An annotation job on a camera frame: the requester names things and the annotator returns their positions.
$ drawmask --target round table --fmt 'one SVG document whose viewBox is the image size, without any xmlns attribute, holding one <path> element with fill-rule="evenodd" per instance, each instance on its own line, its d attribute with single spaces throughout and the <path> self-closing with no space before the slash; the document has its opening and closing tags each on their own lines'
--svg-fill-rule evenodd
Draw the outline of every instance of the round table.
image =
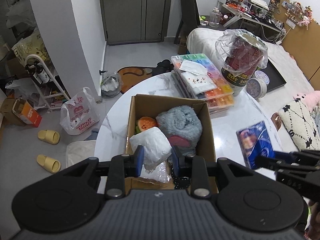
<svg viewBox="0 0 320 240">
<path fill-rule="evenodd" d="M 94 156 L 100 161 L 110 161 L 113 156 L 124 152 L 131 97 L 136 94 L 181 97 L 171 78 L 171 73 L 148 78 L 129 89 L 113 105 L 102 123 L 94 151 Z M 271 116 L 264 114 L 256 100 L 245 90 L 241 91 L 235 97 L 235 106 L 211 115 L 216 157 L 227 157 L 245 165 L 236 131 L 260 121 L 266 124 L 274 150 L 282 151 L 280 138 L 270 118 Z M 275 179 L 273 171 L 260 169 L 258 172 Z"/>
</svg>

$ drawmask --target white shopping bag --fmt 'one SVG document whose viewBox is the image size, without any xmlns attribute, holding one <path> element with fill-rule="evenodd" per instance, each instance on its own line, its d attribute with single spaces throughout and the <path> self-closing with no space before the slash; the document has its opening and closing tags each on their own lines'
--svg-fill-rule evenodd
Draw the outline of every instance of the white shopping bag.
<svg viewBox="0 0 320 240">
<path fill-rule="evenodd" d="M 100 115 L 90 88 L 84 87 L 62 105 L 60 125 L 70 135 L 78 135 L 99 122 Z"/>
</svg>

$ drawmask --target yellow plastic bag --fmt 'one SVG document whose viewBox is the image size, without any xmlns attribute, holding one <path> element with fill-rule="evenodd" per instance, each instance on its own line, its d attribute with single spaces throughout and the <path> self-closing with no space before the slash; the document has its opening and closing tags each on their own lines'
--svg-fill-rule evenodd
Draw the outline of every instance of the yellow plastic bag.
<svg viewBox="0 0 320 240">
<path fill-rule="evenodd" d="M 24 66 L 26 57 L 30 54 L 36 54 L 45 62 L 51 62 L 47 49 L 44 46 L 39 30 L 34 31 L 30 36 L 18 41 L 12 50 L 20 63 Z"/>
</svg>

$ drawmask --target blue plastic package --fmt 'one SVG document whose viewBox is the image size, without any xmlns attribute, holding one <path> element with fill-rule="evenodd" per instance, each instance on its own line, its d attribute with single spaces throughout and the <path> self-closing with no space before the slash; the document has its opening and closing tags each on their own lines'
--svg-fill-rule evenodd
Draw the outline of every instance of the blue plastic package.
<svg viewBox="0 0 320 240">
<path fill-rule="evenodd" d="M 264 121 L 236 132 L 242 150 L 245 165 L 256 170 L 259 167 L 255 164 L 257 156 L 274 158 L 271 141 Z"/>
</svg>

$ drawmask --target white patterned pillow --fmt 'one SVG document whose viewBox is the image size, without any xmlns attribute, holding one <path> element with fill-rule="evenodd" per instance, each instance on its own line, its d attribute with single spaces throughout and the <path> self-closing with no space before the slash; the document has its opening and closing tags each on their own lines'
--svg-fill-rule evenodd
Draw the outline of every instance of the white patterned pillow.
<svg viewBox="0 0 320 240">
<path fill-rule="evenodd" d="M 296 98 L 282 108 L 279 115 L 299 150 L 320 150 L 320 137 L 316 123 L 300 98 Z"/>
</svg>

